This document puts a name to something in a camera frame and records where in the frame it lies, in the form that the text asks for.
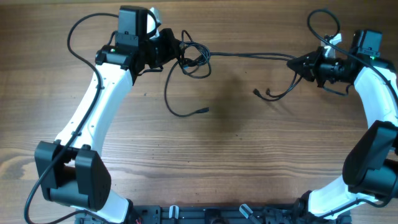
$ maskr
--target wire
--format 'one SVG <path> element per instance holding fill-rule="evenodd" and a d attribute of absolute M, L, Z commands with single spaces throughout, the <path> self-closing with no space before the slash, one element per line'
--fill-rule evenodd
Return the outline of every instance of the wire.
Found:
<path fill-rule="evenodd" d="M 352 85 L 349 84 L 349 85 L 346 87 L 346 93 L 341 93 L 341 92 L 339 92 L 339 91 L 329 89 L 329 88 L 327 88 L 327 87 L 325 87 L 325 86 L 322 87 L 322 88 L 323 88 L 325 91 L 329 92 L 329 93 L 334 93 L 334 94 L 339 95 L 339 96 L 348 96 L 348 89 L 350 88 L 350 86 L 352 86 Z"/>
<path fill-rule="evenodd" d="M 339 51 L 340 53 L 343 53 L 343 54 L 347 55 L 347 57 L 349 57 L 349 58 L 352 58 L 352 59 L 357 60 L 359 63 L 363 64 L 363 65 L 366 66 L 366 67 L 369 67 L 369 68 L 370 68 L 371 70 L 373 70 L 377 75 L 379 75 L 379 77 L 380 77 L 380 78 L 384 81 L 384 83 L 387 85 L 388 89 L 390 89 L 390 92 L 391 92 L 391 94 L 392 94 L 392 97 L 394 98 L 394 100 L 395 100 L 395 102 L 396 102 L 396 107 L 398 108 L 398 96 L 397 96 L 397 93 L 394 91 L 394 89 L 393 89 L 393 87 L 392 87 L 392 85 L 391 85 L 391 81 L 390 81 L 390 80 L 388 80 L 381 72 L 379 72 L 379 71 L 378 71 L 376 68 L 374 68 L 371 64 L 369 64 L 369 63 L 365 62 L 364 60 L 360 59 L 359 57 L 357 57 L 357 56 L 355 56 L 355 55 L 352 55 L 352 54 L 350 54 L 349 52 L 347 52 L 347 51 L 345 51 L 345 50 L 343 50 L 343 49 L 341 49 L 341 48 L 339 48 L 339 47 L 336 47 L 335 45 L 329 43 L 329 41 L 327 41 L 327 40 L 325 40 L 324 38 L 322 38 L 322 37 L 312 28 L 311 23 L 310 23 L 311 17 L 312 17 L 314 14 L 318 13 L 318 12 L 324 12 L 324 13 L 328 14 L 329 16 L 331 16 L 331 17 L 333 18 L 333 20 L 336 22 L 336 25 L 337 25 L 337 31 L 336 31 L 336 34 L 335 34 L 335 35 L 337 35 L 337 34 L 340 32 L 340 21 L 338 20 L 338 18 L 337 18 L 332 12 L 330 12 L 330 11 L 327 10 L 327 9 L 317 9 L 317 10 L 312 11 L 312 12 L 308 15 L 308 18 L 307 18 L 307 27 L 308 27 L 308 29 L 310 30 L 310 32 L 311 32 L 318 40 L 322 41 L 322 42 L 325 43 L 326 45 L 328 45 L 328 46 L 330 46 L 331 48 L 333 48 L 333 49 Z"/>
<path fill-rule="evenodd" d="M 186 42 L 184 41 L 184 37 L 185 35 L 189 38 L 189 41 Z M 199 53 L 200 56 L 197 57 L 196 59 L 192 60 L 190 58 L 186 58 L 185 57 L 185 51 L 190 48 L 190 47 L 194 47 L 196 48 Z M 193 111 L 191 113 L 187 113 L 187 114 L 178 114 L 176 113 L 169 105 L 169 101 L 167 99 L 167 88 L 169 86 L 169 82 L 170 82 L 170 77 L 175 69 L 175 67 L 177 65 L 180 66 L 181 71 L 184 75 L 188 75 L 189 77 L 192 78 L 196 78 L 196 79 L 203 79 L 203 78 L 207 78 L 210 76 L 211 74 L 211 65 L 210 65 L 210 57 L 211 56 L 227 56 L 227 57 L 245 57 L 245 58 L 258 58 L 258 59 L 266 59 L 266 60 L 281 60 L 281 61 L 289 61 L 290 58 L 296 58 L 294 56 L 291 55 L 287 55 L 287 54 L 280 54 L 280 53 L 224 53 L 224 52 L 210 52 L 210 50 L 204 46 L 203 44 L 199 44 L 193 41 L 193 39 L 191 38 L 191 35 L 186 31 L 183 30 L 181 33 L 181 43 L 180 43 L 180 50 L 181 50 L 181 56 L 179 58 L 177 58 L 176 63 L 172 66 L 172 68 L 169 71 L 169 75 L 167 76 L 166 82 L 165 82 L 165 87 L 164 87 L 164 101 L 166 104 L 167 109 L 175 116 L 178 116 L 180 118 L 186 118 L 188 116 L 194 115 L 194 114 L 198 114 L 198 113 L 207 113 L 209 112 L 209 107 L 206 108 L 202 108 L 196 111 Z M 209 68 L 209 72 L 206 75 L 203 76 L 196 76 L 193 75 L 198 69 L 199 67 L 203 66 L 203 65 L 208 65 Z M 186 68 L 188 67 L 195 67 L 191 72 L 188 72 L 186 70 Z M 254 94 L 257 95 L 258 97 L 262 98 L 263 100 L 266 101 L 277 101 L 280 100 L 283 96 L 285 96 L 288 92 L 292 91 L 293 88 L 300 82 L 300 80 L 302 79 L 302 77 L 299 78 L 299 80 L 297 80 L 296 83 L 294 83 L 295 79 L 296 79 L 297 74 L 295 74 L 294 79 L 292 81 L 292 83 L 290 84 L 290 86 L 288 87 L 288 89 L 278 95 L 278 97 L 273 97 L 270 94 L 270 90 L 267 90 L 267 95 L 269 95 L 270 97 L 273 97 L 274 99 L 267 99 L 264 98 L 263 96 L 261 96 L 260 92 L 255 89 L 254 90 Z"/>
<path fill-rule="evenodd" d="M 147 73 L 147 72 L 163 72 L 163 67 L 160 67 L 160 69 L 153 69 L 153 68 L 146 69 L 143 72 L 141 72 L 140 74 L 138 74 L 137 76 L 141 76 L 142 74 Z"/>
<path fill-rule="evenodd" d="M 70 47 L 70 39 L 72 37 L 72 33 L 75 30 L 75 28 L 77 27 L 78 24 L 80 24 L 81 22 L 85 21 L 86 19 L 89 19 L 91 17 L 94 16 L 111 16 L 111 17 L 119 17 L 118 15 L 115 14 L 110 14 L 110 13 L 94 13 L 94 14 L 90 14 L 88 16 L 85 16 L 83 18 L 81 18 L 79 21 L 77 21 L 75 23 L 75 25 L 73 25 L 73 27 L 70 29 L 69 34 L 68 34 L 68 39 L 67 39 L 67 46 L 68 46 L 68 50 L 69 52 L 75 56 L 77 59 L 81 60 L 82 62 L 84 62 L 85 64 L 87 64 L 94 72 L 95 75 L 97 77 L 98 80 L 98 86 L 96 89 L 96 93 L 95 96 L 93 98 L 93 101 L 91 102 L 90 107 L 88 108 L 86 114 L 84 115 L 83 119 L 81 119 L 79 125 L 77 126 L 76 130 L 72 133 L 71 138 L 69 139 L 69 141 L 64 145 L 64 147 L 61 149 L 61 151 L 54 157 L 53 161 L 50 163 L 50 165 L 44 170 L 43 174 L 39 177 L 39 179 L 37 180 L 37 182 L 35 183 L 35 185 L 33 186 L 32 190 L 30 191 L 30 194 L 26 200 L 26 204 L 25 204 L 25 209 L 24 209 L 24 218 L 25 221 L 28 224 L 35 224 L 29 217 L 29 208 L 30 208 L 30 204 L 32 203 L 32 199 L 33 196 L 35 195 L 37 189 L 39 188 L 40 184 L 43 182 L 43 180 L 45 179 L 45 177 L 47 176 L 47 174 L 51 171 L 51 169 L 54 167 L 54 165 L 62 158 L 62 156 L 66 153 L 66 151 L 68 150 L 68 148 L 70 147 L 70 145 L 72 144 L 72 142 L 76 139 L 76 137 L 79 135 L 83 125 L 85 124 L 87 118 L 89 117 L 90 113 L 92 112 L 96 102 L 98 101 L 98 98 L 100 97 L 100 93 L 101 93 L 101 89 L 102 89 L 102 81 L 101 81 L 101 75 L 99 73 L 99 71 L 95 68 L 95 66 L 93 64 L 91 64 L 89 61 L 87 61 L 86 59 L 84 59 L 83 57 L 79 56 L 78 54 L 76 54 L 72 48 Z M 76 211 L 76 212 L 72 212 L 68 215 L 65 215 L 62 218 L 59 218 L 58 220 L 49 222 L 47 224 L 56 224 L 59 223 L 61 221 L 64 221 L 67 218 L 70 218 L 78 213 L 86 213 L 89 214 L 91 216 L 97 217 L 94 213 L 89 212 L 89 211 L 84 211 L 84 210 L 80 210 L 80 211 Z"/>
<path fill-rule="evenodd" d="M 117 30 L 115 30 L 115 31 L 112 32 L 111 38 L 110 38 L 110 40 L 108 41 L 108 43 L 107 43 L 106 45 L 111 45 L 111 44 L 112 44 L 113 37 L 114 37 L 114 35 L 115 35 L 117 32 L 118 32 Z"/>

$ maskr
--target wood grain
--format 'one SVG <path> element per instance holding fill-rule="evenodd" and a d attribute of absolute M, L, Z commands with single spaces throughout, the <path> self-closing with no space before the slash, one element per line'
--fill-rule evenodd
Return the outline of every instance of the wood grain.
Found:
<path fill-rule="evenodd" d="M 306 27 L 308 13 L 328 7 L 341 20 L 342 47 L 349 47 L 356 29 L 382 30 L 382 56 L 398 62 L 395 1 L 135 4 L 158 7 L 163 28 L 172 28 L 177 37 L 186 29 L 214 52 L 296 56 L 319 45 Z M 90 81 L 92 71 L 68 53 L 69 29 L 90 13 L 118 13 L 120 5 L 0 6 L 0 223 L 23 223 L 24 203 L 38 178 L 34 149 L 66 125 Z M 324 34 L 335 29 L 323 16 L 314 17 L 313 25 Z M 73 34 L 72 46 L 93 61 L 116 27 L 115 18 L 90 19 Z M 137 79 L 104 144 L 114 190 L 136 205 L 293 202 L 341 174 L 367 127 L 358 94 L 342 98 L 302 82 L 283 100 L 266 103 L 252 90 L 284 91 L 293 74 L 283 62 L 212 57 L 211 64 L 213 73 L 204 80 L 173 74 L 169 100 L 176 111 L 210 107 L 207 114 L 185 119 L 164 105 L 171 63 L 162 73 Z M 70 210 L 37 194 L 30 213 L 47 222 Z M 354 223 L 396 223 L 397 210 L 396 201 L 383 209 L 363 205 L 353 210 Z"/>
<path fill-rule="evenodd" d="M 172 0 L 174 2 L 180 1 L 195 1 L 195 0 Z M 171 0 L 147 0 L 146 2 L 172 2 Z M 16 4 L 71 4 L 71 3 L 106 3 L 106 2 L 121 2 L 120 0 L 2 0 L 0 5 L 16 5 Z M 127 4 L 136 4 L 142 2 L 140 0 L 127 0 L 123 1 Z"/>

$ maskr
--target black plastic housing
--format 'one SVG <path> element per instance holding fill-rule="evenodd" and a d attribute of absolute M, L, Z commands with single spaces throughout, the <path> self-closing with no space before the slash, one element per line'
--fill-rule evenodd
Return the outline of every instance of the black plastic housing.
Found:
<path fill-rule="evenodd" d="M 119 10 L 116 46 L 137 47 L 147 35 L 148 9 L 138 6 L 121 6 Z"/>
<path fill-rule="evenodd" d="M 386 159 L 396 141 L 398 128 L 390 122 L 375 121 L 348 154 L 343 180 L 352 193 L 374 194 L 379 200 L 394 192 L 398 162 Z"/>
<path fill-rule="evenodd" d="M 339 58 L 325 58 L 325 49 L 319 47 L 299 58 L 289 60 L 287 66 L 297 72 L 306 81 L 317 81 L 322 88 L 326 81 L 330 83 L 345 82 L 352 84 L 358 74 L 358 66 L 352 60 Z"/>
<path fill-rule="evenodd" d="M 354 34 L 350 53 L 353 55 L 364 54 L 380 57 L 382 33 L 375 30 L 357 30 Z"/>
<path fill-rule="evenodd" d="M 40 142 L 35 150 L 39 176 L 63 146 L 59 142 Z M 64 163 L 75 160 L 75 167 Z M 98 211 L 103 208 L 111 190 L 111 176 L 96 151 L 90 147 L 68 149 L 41 184 L 44 199 L 62 205 L 74 205 Z"/>
<path fill-rule="evenodd" d="M 124 45 L 104 45 L 95 57 L 95 63 L 111 63 L 120 65 L 121 69 L 130 69 L 133 84 L 139 72 L 148 64 L 150 68 L 158 68 L 180 56 L 180 41 L 174 37 L 170 28 L 164 28 L 158 37 L 146 39 L 136 47 Z"/>

